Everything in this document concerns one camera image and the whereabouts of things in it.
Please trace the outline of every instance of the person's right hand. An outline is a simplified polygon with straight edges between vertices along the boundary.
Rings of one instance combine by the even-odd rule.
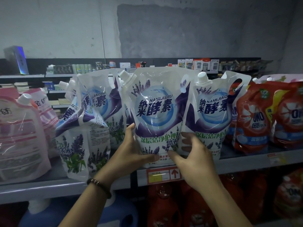
[[[184,159],[174,151],[168,151],[169,157],[179,168],[182,176],[188,185],[201,194],[207,194],[212,186],[221,184],[214,166],[212,153],[198,139],[195,133],[182,132],[182,142],[187,145],[182,147],[183,151],[190,152],[187,159]]]

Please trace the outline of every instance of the blue bottle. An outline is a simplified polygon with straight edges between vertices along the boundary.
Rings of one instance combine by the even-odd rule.
[[[70,206],[64,198],[29,201],[19,227],[57,227],[69,210]]]
[[[112,198],[107,199],[97,227],[137,227],[138,212],[134,204],[114,191],[111,193]]]

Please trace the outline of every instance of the concrete wall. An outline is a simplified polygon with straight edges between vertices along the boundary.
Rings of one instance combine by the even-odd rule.
[[[296,6],[279,73],[303,73],[303,0]]]
[[[262,57],[277,67],[296,1],[0,0],[0,58],[17,44],[28,58]]]

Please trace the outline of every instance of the price tag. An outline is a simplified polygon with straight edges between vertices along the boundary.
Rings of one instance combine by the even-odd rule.
[[[271,166],[280,166],[287,164],[283,153],[273,153],[267,155]]]
[[[147,184],[176,181],[182,179],[182,175],[176,166],[147,169]]]

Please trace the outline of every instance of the bracelet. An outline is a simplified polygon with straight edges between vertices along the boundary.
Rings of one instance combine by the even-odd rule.
[[[100,187],[107,195],[107,199],[110,199],[112,197],[111,192],[100,182],[98,182],[96,179],[90,178],[89,180],[87,180],[87,185],[89,185],[89,183],[93,183],[96,186]]]

